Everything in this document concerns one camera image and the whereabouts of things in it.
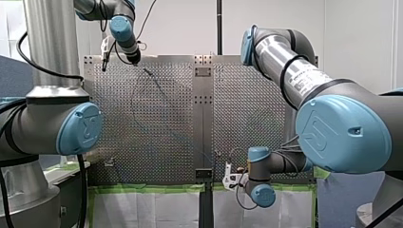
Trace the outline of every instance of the pegboard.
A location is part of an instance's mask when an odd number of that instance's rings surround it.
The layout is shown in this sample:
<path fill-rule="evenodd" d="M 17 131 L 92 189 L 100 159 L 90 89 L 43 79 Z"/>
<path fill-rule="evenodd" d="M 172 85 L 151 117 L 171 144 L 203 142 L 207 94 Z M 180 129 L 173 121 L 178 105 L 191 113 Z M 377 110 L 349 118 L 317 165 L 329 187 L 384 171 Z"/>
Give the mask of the pegboard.
<path fill-rule="evenodd" d="M 112 58 L 102 72 L 100 57 L 87 56 L 86 87 L 104 114 L 89 184 L 194 182 L 192 63 L 161 57 L 128 66 Z"/>
<path fill-rule="evenodd" d="M 213 63 L 213 150 L 216 181 L 221 181 L 229 157 L 234 168 L 246 167 L 249 147 L 279 149 L 284 138 L 285 102 L 278 86 L 253 67 L 243 66 L 239 56 L 214 56 Z M 310 183 L 314 179 L 313 172 L 299 173 L 296 178 L 285 174 L 272 178 L 279 183 Z"/>
<path fill-rule="evenodd" d="M 237 167 L 246 165 L 248 147 L 282 143 L 278 87 L 239 56 L 150 56 L 138 66 L 111 57 L 106 72 L 100 56 L 85 58 L 86 90 L 104 114 L 88 157 L 90 185 L 194 183 L 195 168 L 212 166 L 221 181 L 231 149 L 243 149 L 232 155 Z M 275 175 L 275 182 L 311 176 Z"/>

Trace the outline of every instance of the blue end cap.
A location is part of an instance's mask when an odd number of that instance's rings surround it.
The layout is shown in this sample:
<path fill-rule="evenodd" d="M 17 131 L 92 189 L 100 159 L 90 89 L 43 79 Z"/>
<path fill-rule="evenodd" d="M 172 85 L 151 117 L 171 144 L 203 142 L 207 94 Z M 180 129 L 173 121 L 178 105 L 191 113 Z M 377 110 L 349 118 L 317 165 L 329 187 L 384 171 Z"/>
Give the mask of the blue end cap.
<path fill-rule="evenodd" d="M 252 29 L 243 33 L 242 47 L 240 49 L 240 61 L 245 66 L 252 66 Z"/>
<path fill-rule="evenodd" d="M 314 164 L 307 158 L 305 161 L 305 166 L 302 169 L 302 172 L 308 172 L 312 168 L 314 168 Z"/>
<path fill-rule="evenodd" d="M 57 137 L 59 154 L 86 153 L 99 139 L 102 129 L 100 109 L 93 103 L 78 105 L 66 117 Z"/>
<path fill-rule="evenodd" d="M 307 102 L 297 114 L 302 151 L 314 165 L 337 173 L 379 170 L 392 153 L 387 126 L 354 99 L 325 95 Z"/>
<path fill-rule="evenodd" d="M 125 16 L 114 16 L 110 20 L 110 32 L 118 42 L 125 42 L 133 36 L 133 27 Z"/>
<path fill-rule="evenodd" d="M 276 192 L 269 184 L 264 183 L 253 188 L 251 198 L 259 207 L 267 208 L 275 203 Z"/>
<path fill-rule="evenodd" d="M 270 155 L 270 150 L 265 146 L 255 146 L 248 149 L 248 160 L 250 162 L 261 161 Z"/>

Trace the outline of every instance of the metal bracket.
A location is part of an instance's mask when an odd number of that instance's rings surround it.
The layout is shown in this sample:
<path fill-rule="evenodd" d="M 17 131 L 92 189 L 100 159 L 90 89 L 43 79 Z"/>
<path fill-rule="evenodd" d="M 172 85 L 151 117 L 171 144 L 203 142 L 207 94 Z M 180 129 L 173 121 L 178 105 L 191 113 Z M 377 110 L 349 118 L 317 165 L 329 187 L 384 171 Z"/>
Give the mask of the metal bracket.
<path fill-rule="evenodd" d="M 315 66 L 319 67 L 319 56 L 315 56 Z"/>
<path fill-rule="evenodd" d="M 211 77 L 211 67 L 195 67 L 196 77 Z"/>
<path fill-rule="evenodd" d="M 196 182 L 208 183 L 213 181 L 212 168 L 198 168 L 196 169 Z"/>

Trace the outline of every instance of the silver cylinder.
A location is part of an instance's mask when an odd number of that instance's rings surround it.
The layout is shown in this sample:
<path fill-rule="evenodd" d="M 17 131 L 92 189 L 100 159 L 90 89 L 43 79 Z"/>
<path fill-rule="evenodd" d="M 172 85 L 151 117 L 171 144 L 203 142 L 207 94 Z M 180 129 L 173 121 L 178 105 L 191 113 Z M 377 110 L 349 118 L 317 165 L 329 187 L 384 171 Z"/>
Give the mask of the silver cylinder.
<path fill-rule="evenodd" d="M 291 50 L 290 42 L 281 35 L 270 35 L 261 40 L 256 53 L 258 58 L 255 61 L 260 69 L 278 86 L 285 65 L 297 55 Z M 332 80 L 308 61 L 297 59 L 284 75 L 284 90 L 290 101 L 299 106 L 315 88 Z"/>
<path fill-rule="evenodd" d="M 57 73 L 80 75 L 73 1 L 25 0 L 24 7 L 32 62 Z M 27 97 L 87 96 L 78 79 L 34 69 L 33 82 Z"/>
<path fill-rule="evenodd" d="M 38 161 L 2 168 L 10 208 L 18 209 L 46 196 L 48 182 Z"/>
<path fill-rule="evenodd" d="M 60 227 L 59 188 L 48 186 L 38 161 L 2 168 L 15 228 Z M 0 207 L 0 227 L 7 227 Z"/>

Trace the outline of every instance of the metal stand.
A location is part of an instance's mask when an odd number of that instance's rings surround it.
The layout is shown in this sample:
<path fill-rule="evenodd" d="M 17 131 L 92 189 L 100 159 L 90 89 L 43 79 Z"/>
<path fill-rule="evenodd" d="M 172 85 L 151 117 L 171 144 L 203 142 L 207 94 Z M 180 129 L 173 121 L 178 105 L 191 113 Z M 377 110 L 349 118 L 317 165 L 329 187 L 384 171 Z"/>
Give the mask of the metal stand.
<path fill-rule="evenodd" d="M 373 203 L 358 207 L 356 211 L 356 228 L 364 228 L 375 218 L 379 217 L 390 206 L 403 198 L 403 180 L 396 179 L 388 174 L 379 188 Z M 377 228 L 403 227 L 403 208 L 383 220 Z"/>
<path fill-rule="evenodd" d="M 48 187 L 38 161 L 2 169 L 8 193 L 11 219 L 15 228 L 59 228 L 59 188 Z M 7 227 L 3 206 L 0 227 Z"/>

